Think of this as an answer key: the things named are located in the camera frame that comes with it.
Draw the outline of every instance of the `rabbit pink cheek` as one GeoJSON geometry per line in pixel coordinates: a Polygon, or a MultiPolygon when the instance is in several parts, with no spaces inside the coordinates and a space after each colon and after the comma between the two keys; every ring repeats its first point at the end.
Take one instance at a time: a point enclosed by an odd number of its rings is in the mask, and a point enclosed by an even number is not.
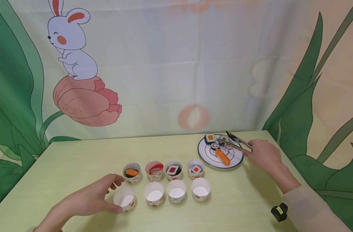
{"type": "Polygon", "coordinates": [[[58,36],[58,37],[57,37],[57,41],[58,41],[60,44],[62,44],[62,45],[65,45],[65,44],[67,43],[66,38],[63,37],[63,36],[58,36]]]}

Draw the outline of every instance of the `wrist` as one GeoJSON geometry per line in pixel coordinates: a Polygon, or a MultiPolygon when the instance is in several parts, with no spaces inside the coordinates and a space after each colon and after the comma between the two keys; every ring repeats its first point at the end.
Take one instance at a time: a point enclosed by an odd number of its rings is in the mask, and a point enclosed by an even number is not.
{"type": "Polygon", "coordinates": [[[62,200],[50,209],[34,232],[59,232],[71,217],[69,206],[62,200]]]}
{"type": "Polygon", "coordinates": [[[273,169],[267,173],[274,180],[283,194],[301,186],[289,168],[284,164],[280,164],[276,169],[273,169]]]}

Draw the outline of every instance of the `printed fabric backdrop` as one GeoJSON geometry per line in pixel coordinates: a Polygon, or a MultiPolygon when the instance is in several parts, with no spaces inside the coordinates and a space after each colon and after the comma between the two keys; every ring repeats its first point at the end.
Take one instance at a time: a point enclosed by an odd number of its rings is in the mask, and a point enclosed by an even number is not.
{"type": "Polygon", "coordinates": [[[261,129],[353,230],[353,0],[0,0],[0,202],[51,142],[261,129]]]}

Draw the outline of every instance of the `white paper cup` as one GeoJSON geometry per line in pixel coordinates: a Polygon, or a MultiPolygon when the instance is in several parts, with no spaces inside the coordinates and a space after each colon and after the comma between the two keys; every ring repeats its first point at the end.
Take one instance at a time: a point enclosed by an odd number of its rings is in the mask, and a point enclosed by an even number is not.
{"type": "Polygon", "coordinates": [[[156,164],[162,164],[162,163],[160,161],[152,161],[152,162],[149,162],[145,167],[145,171],[150,181],[160,181],[162,179],[162,174],[164,173],[164,170],[160,170],[158,173],[155,173],[154,175],[149,174],[150,169],[156,164]]]}
{"type": "Polygon", "coordinates": [[[210,194],[210,184],[205,178],[196,178],[192,181],[191,190],[193,198],[203,202],[210,194]]]}
{"type": "Polygon", "coordinates": [[[140,175],[141,175],[141,171],[140,171],[140,165],[137,163],[131,163],[128,164],[124,167],[124,169],[122,170],[122,175],[124,176],[125,180],[128,181],[131,184],[135,184],[138,183],[140,181],[140,175]],[[137,176],[134,176],[133,178],[127,178],[125,171],[126,169],[135,169],[139,171],[139,174],[137,176]]]}
{"type": "Polygon", "coordinates": [[[166,187],[169,200],[174,204],[179,204],[186,195],[187,187],[182,180],[172,180],[166,187]]]}
{"type": "Polygon", "coordinates": [[[180,180],[182,178],[182,175],[183,175],[183,173],[182,173],[182,171],[183,171],[182,164],[177,162],[177,161],[171,161],[171,162],[167,163],[165,165],[165,168],[164,168],[165,169],[165,173],[166,173],[167,169],[169,168],[169,166],[171,166],[171,165],[178,165],[179,168],[181,169],[181,172],[178,175],[176,175],[176,176],[171,176],[171,175],[166,174],[166,178],[168,180],[170,180],[170,181],[172,181],[172,180],[180,180]]]}
{"type": "Polygon", "coordinates": [[[164,199],[164,186],[159,182],[152,182],[145,186],[143,196],[148,204],[156,207],[164,199]]]}
{"type": "Polygon", "coordinates": [[[113,203],[121,206],[124,212],[131,210],[135,205],[135,194],[131,187],[123,186],[113,196],[113,203]]]}
{"type": "Polygon", "coordinates": [[[188,170],[188,176],[191,179],[196,179],[196,178],[200,178],[202,176],[202,174],[204,173],[204,169],[205,169],[205,165],[202,161],[200,161],[199,159],[191,159],[188,163],[187,163],[187,170],[188,170]],[[191,168],[195,165],[198,165],[201,167],[202,171],[200,173],[192,173],[191,168]]]}

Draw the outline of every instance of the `beige sleeve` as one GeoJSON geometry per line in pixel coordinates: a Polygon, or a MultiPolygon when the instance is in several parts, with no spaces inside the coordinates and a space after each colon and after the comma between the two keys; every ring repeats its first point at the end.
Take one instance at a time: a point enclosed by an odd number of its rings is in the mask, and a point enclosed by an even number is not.
{"type": "Polygon", "coordinates": [[[287,215],[299,232],[350,231],[309,186],[293,189],[283,199],[289,208],[287,215]]]}

